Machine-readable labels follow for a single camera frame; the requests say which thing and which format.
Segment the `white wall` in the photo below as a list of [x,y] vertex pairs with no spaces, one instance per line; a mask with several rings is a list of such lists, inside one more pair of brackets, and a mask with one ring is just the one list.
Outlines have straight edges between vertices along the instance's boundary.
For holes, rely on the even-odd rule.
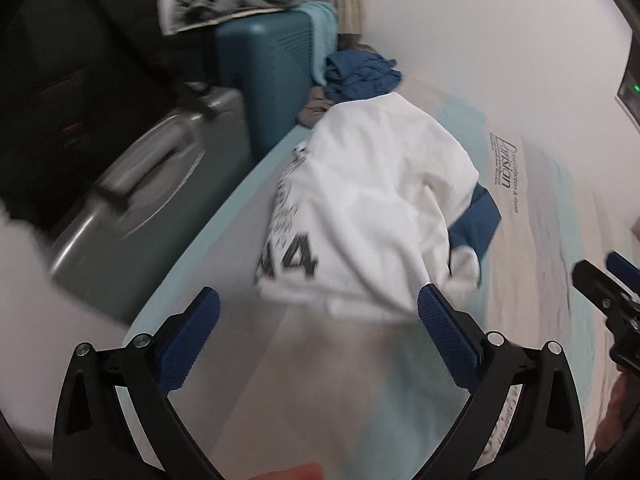
[[31,452],[50,446],[74,348],[120,346],[126,327],[50,281],[31,230],[0,221],[0,410]]
[[614,100],[631,32],[612,0],[369,0],[365,41],[640,216],[640,135]]

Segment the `gray suitcase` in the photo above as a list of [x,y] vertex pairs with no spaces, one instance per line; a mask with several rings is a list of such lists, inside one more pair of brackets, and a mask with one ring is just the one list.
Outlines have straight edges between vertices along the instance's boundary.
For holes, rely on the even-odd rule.
[[126,209],[92,193],[45,247],[55,282],[127,324],[254,166],[240,92],[204,100],[214,121],[175,111],[103,174],[100,188],[128,196]]

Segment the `blue fabric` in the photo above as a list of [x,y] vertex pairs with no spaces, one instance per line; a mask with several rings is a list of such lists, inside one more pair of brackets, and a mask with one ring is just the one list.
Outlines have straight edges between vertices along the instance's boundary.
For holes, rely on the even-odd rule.
[[476,184],[471,204],[449,229],[451,250],[460,246],[471,247],[478,260],[482,260],[494,238],[501,216],[489,192]]
[[334,6],[328,2],[304,2],[293,10],[304,12],[311,19],[312,75],[317,84],[326,86],[326,58],[335,52],[338,43],[338,18]]
[[393,70],[395,59],[365,50],[341,50],[327,59],[326,95],[334,103],[371,99],[388,94],[402,81],[402,74]]

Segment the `number 44 print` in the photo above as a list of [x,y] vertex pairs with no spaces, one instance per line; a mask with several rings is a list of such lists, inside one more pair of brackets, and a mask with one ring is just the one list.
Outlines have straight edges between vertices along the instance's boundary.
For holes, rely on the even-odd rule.
[[[287,251],[282,257],[280,263],[282,270],[304,270],[305,278],[312,280],[316,276],[316,268],[318,267],[318,259],[312,257],[311,249],[309,248],[308,234],[297,234],[293,237]],[[273,252],[271,251],[271,240],[267,241],[267,246],[264,248],[260,256],[260,263],[258,264],[258,270],[267,278],[275,279],[275,272],[273,269]]]

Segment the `finger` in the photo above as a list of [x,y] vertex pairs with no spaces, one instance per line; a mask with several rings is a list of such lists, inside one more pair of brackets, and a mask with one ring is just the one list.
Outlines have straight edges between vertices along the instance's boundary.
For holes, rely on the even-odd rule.
[[607,416],[599,425],[595,435],[596,449],[607,452],[622,438],[624,429],[620,419],[616,416]]
[[616,380],[613,388],[611,389],[611,399],[609,401],[608,411],[612,413],[620,413],[622,410],[622,404],[626,397],[626,375],[622,374]]
[[275,471],[252,478],[251,480],[322,480],[324,471],[319,464],[305,464],[286,471]]

